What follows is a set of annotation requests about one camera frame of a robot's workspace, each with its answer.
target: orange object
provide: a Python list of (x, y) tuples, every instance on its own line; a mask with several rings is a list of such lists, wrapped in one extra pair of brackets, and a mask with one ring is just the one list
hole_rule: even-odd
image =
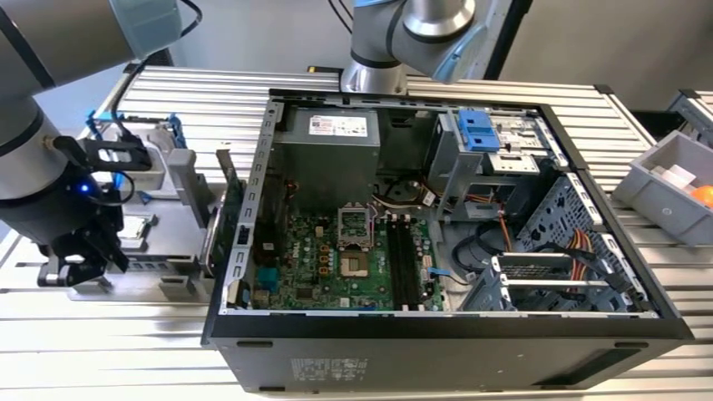
[(691, 196), (699, 199), (708, 207), (713, 207), (713, 185), (696, 188), (691, 192)]

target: barcode sticker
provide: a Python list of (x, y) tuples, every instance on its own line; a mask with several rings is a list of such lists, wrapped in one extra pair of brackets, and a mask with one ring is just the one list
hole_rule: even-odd
[(424, 205), (431, 206), (433, 205), (433, 201), (436, 200), (436, 194), (431, 191), (427, 192), (424, 196)]
[(365, 138), (368, 136), (367, 118), (315, 115), (309, 119), (309, 134)]

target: green circuit board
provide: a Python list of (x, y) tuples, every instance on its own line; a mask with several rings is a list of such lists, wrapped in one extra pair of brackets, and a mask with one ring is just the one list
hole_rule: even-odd
[[(336, 214), (291, 216), (269, 309), (395, 310), (387, 222), (376, 222), (373, 247), (364, 252), (360, 249), (339, 249), (336, 218)], [(431, 241), (427, 225), (411, 225), (411, 234), (421, 252), (433, 256), (432, 249), (424, 249), (428, 248), (424, 242)], [(417, 265), (412, 272), (424, 293), (423, 257), (415, 259)], [(432, 295), (421, 300), (424, 310), (441, 311), (439, 284), (432, 282), (431, 287)]]

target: aluminum extrusion table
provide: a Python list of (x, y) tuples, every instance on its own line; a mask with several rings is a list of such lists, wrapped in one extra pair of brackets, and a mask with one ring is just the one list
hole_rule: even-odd
[[(149, 68), (120, 110), (184, 122), (197, 168), (220, 180), (216, 149), (231, 149), (248, 174), (268, 89), (337, 90), (335, 74), (251, 74)], [(591, 85), (464, 81), (444, 86), (411, 78), (416, 96), (539, 102), (553, 106), (607, 192), (653, 140), (607, 90)], [(713, 94), (705, 95), (713, 102)], [(679, 244), (635, 211), (617, 214), (696, 335), (693, 345), (643, 364), (588, 391), (303, 395), (305, 399), (579, 399), (648, 401), (713, 398), (713, 247)], [(204, 304), (74, 302), (66, 289), (35, 285), (43, 257), (11, 233), (0, 246), (0, 398), (164, 399), (245, 396), (220, 354), (200, 349)]]

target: gray plastic bin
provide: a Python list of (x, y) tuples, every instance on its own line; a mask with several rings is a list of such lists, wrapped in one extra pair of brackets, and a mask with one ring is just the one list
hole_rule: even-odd
[(713, 210), (652, 170), (679, 165), (696, 175), (696, 188), (713, 185), (713, 150), (675, 132), (631, 165), (615, 198), (688, 245), (712, 245)]

